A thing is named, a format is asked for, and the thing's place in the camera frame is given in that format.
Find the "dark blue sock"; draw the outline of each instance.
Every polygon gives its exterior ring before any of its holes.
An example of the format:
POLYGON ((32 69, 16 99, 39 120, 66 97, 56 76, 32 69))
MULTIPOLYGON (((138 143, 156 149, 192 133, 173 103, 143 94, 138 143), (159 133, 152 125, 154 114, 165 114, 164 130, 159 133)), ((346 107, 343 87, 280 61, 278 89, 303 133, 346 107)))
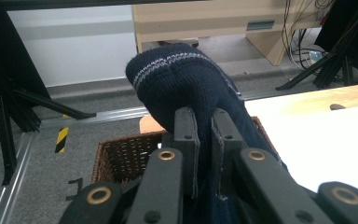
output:
MULTIPOLYGON (((233 82, 201 51, 186 44, 151 49, 128 63, 126 75, 138 98, 169 133, 173 133, 175 111, 183 106, 193 109, 200 140, 197 174, 201 198, 208 194, 205 181, 209 182, 211 165, 211 117, 217 107, 228 112, 249 147, 265 149, 281 161, 257 131, 233 82)), ((209 205, 232 206, 228 202, 216 204, 209 205)), ((211 216, 206 215, 209 219, 198 223, 211 223, 211 216)))

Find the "white wall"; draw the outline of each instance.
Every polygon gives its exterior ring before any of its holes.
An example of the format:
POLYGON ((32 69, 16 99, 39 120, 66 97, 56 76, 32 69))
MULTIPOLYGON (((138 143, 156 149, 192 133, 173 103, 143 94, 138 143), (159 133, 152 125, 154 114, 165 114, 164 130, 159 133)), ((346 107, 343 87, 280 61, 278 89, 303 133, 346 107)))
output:
POLYGON ((125 77, 136 55, 131 6, 10 11, 47 87, 125 77))

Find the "black and yellow tape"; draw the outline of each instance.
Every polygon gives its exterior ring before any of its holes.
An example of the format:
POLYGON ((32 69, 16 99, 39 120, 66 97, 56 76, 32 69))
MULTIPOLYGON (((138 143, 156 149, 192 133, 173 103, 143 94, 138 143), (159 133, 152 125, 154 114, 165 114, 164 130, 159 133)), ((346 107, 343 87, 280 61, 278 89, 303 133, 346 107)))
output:
POLYGON ((65 142, 66 142, 66 136, 68 135, 68 132, 69 132, 68 127, 60 129, 60 131, 58 133, 55 153, 63 153, 65 151, 65 142))

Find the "yellow stripe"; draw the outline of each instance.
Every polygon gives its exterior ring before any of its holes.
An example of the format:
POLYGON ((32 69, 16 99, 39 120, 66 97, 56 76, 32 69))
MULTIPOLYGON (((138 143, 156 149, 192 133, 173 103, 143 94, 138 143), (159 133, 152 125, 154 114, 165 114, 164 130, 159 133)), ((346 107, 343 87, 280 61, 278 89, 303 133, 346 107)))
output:
MULTIPOLYGON (((57 138, 57 145, 62 141, 62 139, 64 139, 68 135, 68 132, 69 132, 68 127, 60 129, 60 131, 58 133, 58 138, 57 138)), ((63 153, 64 151, 65 151, 65 147, 61 148, 59 152, 63 153)))

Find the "brown woven basket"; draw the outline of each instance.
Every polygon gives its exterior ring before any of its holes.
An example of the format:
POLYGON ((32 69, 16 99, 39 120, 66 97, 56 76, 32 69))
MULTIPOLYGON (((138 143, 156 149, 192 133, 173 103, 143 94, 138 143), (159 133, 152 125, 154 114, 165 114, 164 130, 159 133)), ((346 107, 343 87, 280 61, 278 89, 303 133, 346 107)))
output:
MULTIPOLYGON (((255 127, 276 152, 266 131, 257 117, 252 117, 255 127)), ((126 183, 142 175, 149 155, 158 148, 166 132, 142 133, 109 139, 98 145, 91 183, 113 181, 126 183)))

